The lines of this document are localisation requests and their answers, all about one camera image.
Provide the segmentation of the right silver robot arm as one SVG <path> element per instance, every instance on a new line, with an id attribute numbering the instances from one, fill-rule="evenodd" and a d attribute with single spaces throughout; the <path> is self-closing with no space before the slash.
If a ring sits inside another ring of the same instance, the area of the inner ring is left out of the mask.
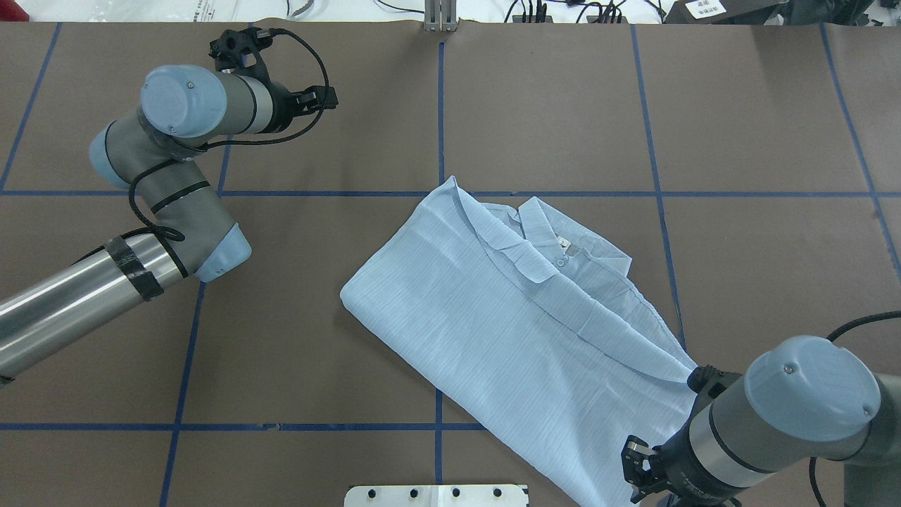
<path id="1" fill-rule="evenodd" d="M 632 503 L 663 491 L 676 506 L 737 506 L 739 494 L 802 459 L 844 467 L 846 506 L 897 506 L 900 380 L 847 349 L 792 337 L 745 373 L 696 368 L 686 422 L 662 445 L 631 435 L 622 474 Z"/>

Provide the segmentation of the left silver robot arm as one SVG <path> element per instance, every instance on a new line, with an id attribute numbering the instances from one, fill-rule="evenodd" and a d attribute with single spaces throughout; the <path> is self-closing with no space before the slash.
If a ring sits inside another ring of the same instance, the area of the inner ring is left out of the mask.
<path id="1" fill-rule="evenodd" d="M 94 170 L 127 192 L 139 227 L 2 304 L 2 385 L 187 278 L 211 282 L 250 258 L 251 245 L 196 158 L 229 135 L 277 134 L 293 119 L 338 106 L 325 78 L 303 91 L 263 66 L 215 72 L 155 68 L 137 108 L 88 149 Z"/>

